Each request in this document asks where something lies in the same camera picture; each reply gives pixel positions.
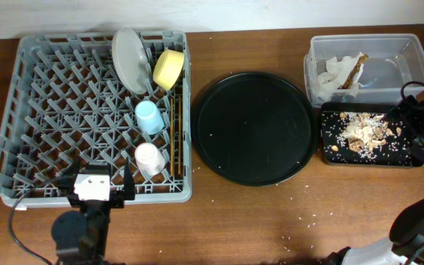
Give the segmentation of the pale green plate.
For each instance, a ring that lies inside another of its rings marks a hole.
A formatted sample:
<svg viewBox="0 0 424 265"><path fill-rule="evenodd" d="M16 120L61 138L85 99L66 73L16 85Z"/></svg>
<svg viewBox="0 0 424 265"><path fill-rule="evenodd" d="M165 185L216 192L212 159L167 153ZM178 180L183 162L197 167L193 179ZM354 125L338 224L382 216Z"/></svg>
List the pale green plate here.
<svg viewBox="0 0 424 265"><path fill-rule="evenodd" d="M131 28L122 28L112 42L113 63L124 87L136 94L147 92L148 58L139 36Z"/></svg>

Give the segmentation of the yellow bowl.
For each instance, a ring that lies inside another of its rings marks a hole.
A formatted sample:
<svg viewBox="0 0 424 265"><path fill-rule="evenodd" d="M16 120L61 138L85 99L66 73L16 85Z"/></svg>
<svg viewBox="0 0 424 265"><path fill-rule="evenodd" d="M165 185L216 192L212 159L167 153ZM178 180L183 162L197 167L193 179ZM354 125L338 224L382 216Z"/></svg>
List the yellow bowl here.
<svg viewBox="0 0 424 265"><path fill-rule="evenodd" d="M171 49L165 50L155 64L152 74L154 82L165 91L170 90L179 78L185 55Z"/></svg>

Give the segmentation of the food scraps pile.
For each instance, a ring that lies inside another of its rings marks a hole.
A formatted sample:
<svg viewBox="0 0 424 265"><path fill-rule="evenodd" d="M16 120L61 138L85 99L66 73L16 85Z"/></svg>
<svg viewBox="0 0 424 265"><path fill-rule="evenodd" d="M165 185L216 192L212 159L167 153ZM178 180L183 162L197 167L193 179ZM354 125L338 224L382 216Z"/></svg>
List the food scraps pile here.
<svg viewBox="0 0 424 265"><path fill-rule="evenodd" d="M342 128L336 134L337 146L347 147L363 159L375 160L376 151L389 146L390 140L402 135L403 125L383 121L384 114L342 112L339 122Z"/></svg>

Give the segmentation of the brown snack wrapper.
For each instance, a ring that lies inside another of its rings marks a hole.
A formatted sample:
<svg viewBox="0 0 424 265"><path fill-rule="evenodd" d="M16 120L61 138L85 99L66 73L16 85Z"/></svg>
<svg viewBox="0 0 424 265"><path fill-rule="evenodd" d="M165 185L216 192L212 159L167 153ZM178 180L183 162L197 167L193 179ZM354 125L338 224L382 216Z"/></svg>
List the brown snack wrapper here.
<svg viewBox="0 0 424 265"><path fill-rule="evenodd" d="M361 70L361 67L363 64L368 60L369 55L368 54L361 54L356 61L356 64L354 65L353 69L348 74L347 79L345 82L339 86L339 89L349 89L350 86L355 82L355 78L357 77L358 73Z"/></svg>

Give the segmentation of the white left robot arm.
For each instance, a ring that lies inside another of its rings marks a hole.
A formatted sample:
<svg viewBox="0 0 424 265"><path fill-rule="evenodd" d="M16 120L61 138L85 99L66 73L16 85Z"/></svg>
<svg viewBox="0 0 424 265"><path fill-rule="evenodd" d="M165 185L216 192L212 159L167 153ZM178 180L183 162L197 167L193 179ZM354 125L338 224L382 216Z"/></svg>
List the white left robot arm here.
<svg viewBox="0 0 424 265"><path fill-rule="evenodd" d="M46 264L51 262L26 247L15 235L13 217L18 204L34 190L57 183L73 208L58 216L51 229L56 244L57 264L107 264L105 250L113 208L123 208L124 202L135 198L135 181L130 166L124 166L123 188L113 190L110 178L113 165L88 164L80 166L76 159L59 176L34 185L13 204L8 217L8 231L12 240L25 252Z"/></svg>

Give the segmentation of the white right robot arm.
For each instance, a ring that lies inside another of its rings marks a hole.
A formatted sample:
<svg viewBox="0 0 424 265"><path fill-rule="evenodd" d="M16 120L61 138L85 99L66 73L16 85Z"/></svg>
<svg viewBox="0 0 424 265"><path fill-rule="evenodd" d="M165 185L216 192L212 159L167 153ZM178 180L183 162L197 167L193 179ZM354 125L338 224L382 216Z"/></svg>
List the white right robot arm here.
<svg viewBox="0 0 424 265"><path fill-rule="evenodd" d="M424 196L424 169L335 167L312 157L292 175L311 138L302 113L297 102L268 96L218 103L194 138L190 200L116 214L113 254L136 264L252 264L390 233L422 244L424 207L389 219Z"/></svg>

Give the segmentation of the round black tray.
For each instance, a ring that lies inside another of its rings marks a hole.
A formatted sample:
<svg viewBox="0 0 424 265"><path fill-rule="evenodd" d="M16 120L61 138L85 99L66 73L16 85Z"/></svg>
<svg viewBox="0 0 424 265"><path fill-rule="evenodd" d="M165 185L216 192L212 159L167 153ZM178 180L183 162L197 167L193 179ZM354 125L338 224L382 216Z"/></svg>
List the round black tray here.
<svg viewBox="0 0 424 265"><path fill-rule="evenodd" d="M305 94L264 72L213 84L194 103L192 141L218 175L244 186L282 183L317 150L318 125Z"/></svg>

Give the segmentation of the crumpled white paper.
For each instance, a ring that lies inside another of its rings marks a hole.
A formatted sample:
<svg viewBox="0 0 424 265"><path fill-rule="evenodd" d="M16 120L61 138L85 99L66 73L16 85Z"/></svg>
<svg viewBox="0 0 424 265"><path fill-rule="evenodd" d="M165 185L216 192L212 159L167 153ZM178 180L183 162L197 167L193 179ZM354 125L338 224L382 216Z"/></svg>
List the crumpled white paper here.
<svg viewBox="0 0 424 265"><path fill-rule="evenodd" d="M348 74L356 64L356 57L345 56L340 61L333 57L325 62L326 71L319 74L317 77L317 86L314 89L314 95L322 101L328 102L332 97L340 94L344 100L355 99L358 95L358 90L361 87L359 79L364 70L364 65L355 78L355 82L349 89L339 89L348 77Z"/></svg>

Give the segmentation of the light blue cup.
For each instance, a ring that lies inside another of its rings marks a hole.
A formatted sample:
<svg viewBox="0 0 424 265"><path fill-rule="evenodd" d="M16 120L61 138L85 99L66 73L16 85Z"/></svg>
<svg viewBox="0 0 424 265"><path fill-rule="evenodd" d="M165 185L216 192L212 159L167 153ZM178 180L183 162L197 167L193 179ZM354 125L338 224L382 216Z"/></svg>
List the light blue cup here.
<svg viewBox="0 0 424 265"><path fill-rule="evenodd" d="M135 106L135 117L141 131L148 135L159 133L165 126L158 107L149 100L141 101Z"/></svg>

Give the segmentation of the grey dishwasher rack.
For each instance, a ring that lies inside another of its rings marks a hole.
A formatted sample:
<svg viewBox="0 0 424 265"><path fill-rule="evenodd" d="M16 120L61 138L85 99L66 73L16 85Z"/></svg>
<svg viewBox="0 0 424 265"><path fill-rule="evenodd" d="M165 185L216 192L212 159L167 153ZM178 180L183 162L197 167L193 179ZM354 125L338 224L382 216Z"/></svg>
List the grey dishwasher rack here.
<svg viewBox="0 0 424 265"><path fill-rule="evenodd" d="M192 195L191 66L186 63L170 91L148 79L147 92L123 86L112 56L113 35L33 35L18 45L0 129L0 198L7 206L31 187L59 176L76 158L82 166L113 165L110 187L123 187L130 161L135 203L186 202ZM182 173L178 169L178 97L182 96ZM170 99L174 97L174 178L170 175ZM154 102L164 128L142 132L135 106ZM166 160L152 177L135 162L135 149L154 144ZM56 182L34 190L17 206L68 206Z"/></svg>

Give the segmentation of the rectangular black tray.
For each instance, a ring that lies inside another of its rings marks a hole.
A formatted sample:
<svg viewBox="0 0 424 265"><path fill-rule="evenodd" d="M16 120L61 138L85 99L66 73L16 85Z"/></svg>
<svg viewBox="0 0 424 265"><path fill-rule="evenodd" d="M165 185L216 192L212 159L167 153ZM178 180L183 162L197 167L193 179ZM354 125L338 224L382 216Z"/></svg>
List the rectangular black tray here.
<svg viewBox="0 0 424 265"><path fill-rule="evenodd" d="M322 142L323 157L334 165L353 164L368 166L396 166L396 167L421 167L424 163L416 159L409 153L409 137L411 136L408 127L401 121L389 120L386 114L392 109L391 105L376 105L362 103L338 103L326 102L321 108L322 120ZM400 122L403 125L402 135L397 140L390 140L388 146L384 146L381 151L376 151L375 160L361 158L347 147L337 146L336 134L342 128L339 122L339 114L342 112L356 113L377 113L384 114L383 121L391 123Z"/></svg>

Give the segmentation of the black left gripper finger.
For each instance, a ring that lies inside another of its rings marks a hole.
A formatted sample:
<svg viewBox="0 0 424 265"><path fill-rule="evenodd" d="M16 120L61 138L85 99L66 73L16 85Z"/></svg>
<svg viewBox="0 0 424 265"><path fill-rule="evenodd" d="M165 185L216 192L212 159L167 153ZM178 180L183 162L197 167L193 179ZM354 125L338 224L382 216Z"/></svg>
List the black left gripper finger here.
<svg viewBox="0 0 424 265"><path fill-rule="evenodd" d="M80 171L80 159L76 158L74 162L63 173L63 184L73 184Z"/></svg>
<svg viewBox="0 0 424 265"><path fill-rule="evenodd" d="M124 165L124 200L135 199L135 181L130 171L130 161L126 160Z"/></svg>

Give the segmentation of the clear plastic bin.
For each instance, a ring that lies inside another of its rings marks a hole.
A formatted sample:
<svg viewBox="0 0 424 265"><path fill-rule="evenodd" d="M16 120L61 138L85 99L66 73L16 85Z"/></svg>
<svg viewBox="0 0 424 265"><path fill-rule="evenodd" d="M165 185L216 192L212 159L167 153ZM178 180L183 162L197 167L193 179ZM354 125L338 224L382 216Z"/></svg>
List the clear plastic bin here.
<svg viewBox="0 0 424 265"><path fill-rule="evenodd" d="M329 91L321 87L322 74L334 72L329 60L340 63L363 54L368 59L361 66L357 88ZM407 33L315 36L304 57L304 77L308 100L314 107L325 102L396 105L402 85L424 83L424 50L419 38Z"/></svg>

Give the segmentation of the pink cup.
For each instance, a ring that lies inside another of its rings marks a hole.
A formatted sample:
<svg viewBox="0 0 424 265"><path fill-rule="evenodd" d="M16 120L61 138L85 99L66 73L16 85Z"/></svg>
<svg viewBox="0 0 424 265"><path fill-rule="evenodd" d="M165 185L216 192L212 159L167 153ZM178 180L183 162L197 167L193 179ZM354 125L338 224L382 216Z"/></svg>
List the pink cup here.
<svg viewBox="0 0 424 265"><path fill-rule="evenodd" d="M160 150L151 143L142 143L135 149L135 162L138 168L150 177L161 173L166 160Z"/></svg>

